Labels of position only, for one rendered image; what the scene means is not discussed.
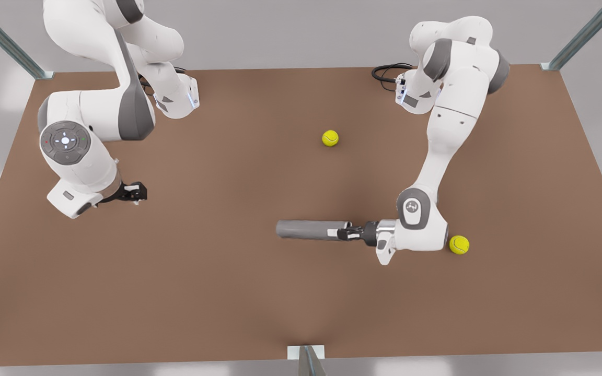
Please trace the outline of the grey tennis ball tube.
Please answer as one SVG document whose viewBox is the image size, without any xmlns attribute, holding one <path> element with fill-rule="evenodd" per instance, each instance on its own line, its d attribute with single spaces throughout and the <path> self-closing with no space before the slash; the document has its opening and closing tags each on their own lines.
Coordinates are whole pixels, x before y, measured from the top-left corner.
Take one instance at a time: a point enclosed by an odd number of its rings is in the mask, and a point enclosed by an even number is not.
<svg viewBox="0 0 602 376">
<path fill-rule="evenodd" d="M 275 233 L 280 238 L 339 240 L 339 229 L 351 226 L 349 221 L 318 220 L 280 220 L 275 226 Z"/>
</svg>

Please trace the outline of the silver frame post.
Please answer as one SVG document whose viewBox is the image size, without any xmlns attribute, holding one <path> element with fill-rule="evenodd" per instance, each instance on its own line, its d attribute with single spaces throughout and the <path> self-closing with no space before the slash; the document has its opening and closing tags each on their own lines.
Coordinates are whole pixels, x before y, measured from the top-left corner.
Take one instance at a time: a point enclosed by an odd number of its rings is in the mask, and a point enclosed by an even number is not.
<svg viewBox="0 0 602 376">
<path fill-rule="evenodd" d="M 2 28 L 0 28 L 0 48 L 34 79 L 53 78 L 54 72 L 41 68 Z"/>
<path fill-rule="evenodd" d="M 324 345 L 287 347 L 287 359 L 298 361 L 298 376 L 327 376 L 321 359 L 325 359 Z"/>
<path fill-rule="evenodd" d="M 540 63 L 542 71 L 559 71 L 602 29 L 602 7 L 549 62 Z"/>
</svg>

